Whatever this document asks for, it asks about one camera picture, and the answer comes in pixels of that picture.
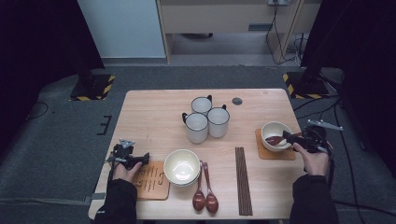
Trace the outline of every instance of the black sleeve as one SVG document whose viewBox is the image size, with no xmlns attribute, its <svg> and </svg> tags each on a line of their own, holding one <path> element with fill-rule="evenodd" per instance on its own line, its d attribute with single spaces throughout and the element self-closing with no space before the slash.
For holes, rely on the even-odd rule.
<svg viewBox="0 0 396 224">
<path fill-rule="evenodd" d="M 105 204 L 96 212 L 94 224 L 136 223 L 136 187 L 122 179 L 107 187 Z"/>
<path fill-rule="evenodd" d="M 339 223 L 332 195 L 322 175 L 303 175 L 293 184 L 290 224 Z"/>
</svg>

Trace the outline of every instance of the chopstick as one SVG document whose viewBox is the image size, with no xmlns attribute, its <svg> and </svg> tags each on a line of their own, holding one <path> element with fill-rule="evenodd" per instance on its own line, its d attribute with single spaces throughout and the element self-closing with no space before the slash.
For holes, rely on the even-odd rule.
<svg viewBox="0 0 396 224">
<path fill-rule="evenodd" d="M 239 216 L 253 216 L 250 189 L 248 185 L 248 169 L 243 147 L 235 148 L 236 179 L 238 186 Z"/>
</svg>

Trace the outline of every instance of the black mug handle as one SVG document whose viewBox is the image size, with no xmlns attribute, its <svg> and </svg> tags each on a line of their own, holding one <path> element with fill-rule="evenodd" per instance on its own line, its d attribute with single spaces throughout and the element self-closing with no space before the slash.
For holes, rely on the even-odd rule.
<svg viewBox="0 0 396 224">
<path fill-rule="evenodd" d="M 183 119 L 183 122 L 186 123 L 186 119 L 187 119 L 188 115 L 186 113 L 182 113 L 181 114 L 181 118 Z"/>
</svg>

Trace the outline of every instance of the person's hand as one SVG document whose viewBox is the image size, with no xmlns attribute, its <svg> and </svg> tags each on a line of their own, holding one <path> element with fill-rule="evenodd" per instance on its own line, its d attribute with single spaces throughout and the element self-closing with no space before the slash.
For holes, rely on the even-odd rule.
<svg viewBox="0 0 396 224">
<path fill-rule="evenodd" d="M 134 175 L 137 173 L 137 171 L 139 171 L 140 166 L 142 166 L 142 162 L 141 161 L 138 162 L 134 166 L 134 168 L 132 168 L 131 170 L 127 170 L 125 168 L 125 166 L 123 166 L 122 164 L 119 164 L 115 168 L 113 179 L 123 179 L 123 180 L 126 180 L 126 181 L 128 181 L 128 182 L 130 182 L 132 184 L 132 180 L 134 179 Z"/>
<path fill-rule="evenodd" d="M 329 154 L 325 152 L 309 153 L 298 143 L 294 143 L 293 147 L 303 156 L 305 170 L 309 175 L 326 175 Z"/>
</svg>

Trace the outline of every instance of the person's arm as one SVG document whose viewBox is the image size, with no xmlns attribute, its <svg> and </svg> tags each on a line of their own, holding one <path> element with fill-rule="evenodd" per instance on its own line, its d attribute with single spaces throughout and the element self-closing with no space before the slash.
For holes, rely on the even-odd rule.
<svg viewBox="0 0 396 224">
<path fill-rule="evenodd" d="M 132 184 L 134 175 L 142 165 L 139 162 L 130 171 L 119 165 L 106 191 L 105 204 L 96 212 L 95 224 L 136 223 L 137 190 Z"/>
<path fill-rule="evenodd" d="M 291 208 L 290 224 L 339 223 L 325 177 L 328 154 L 310 154 L 298 144 L 293 146 L 302 154 L 308 174 L 299 177 L 293 184 L 294 204 Z"/>
</svg>

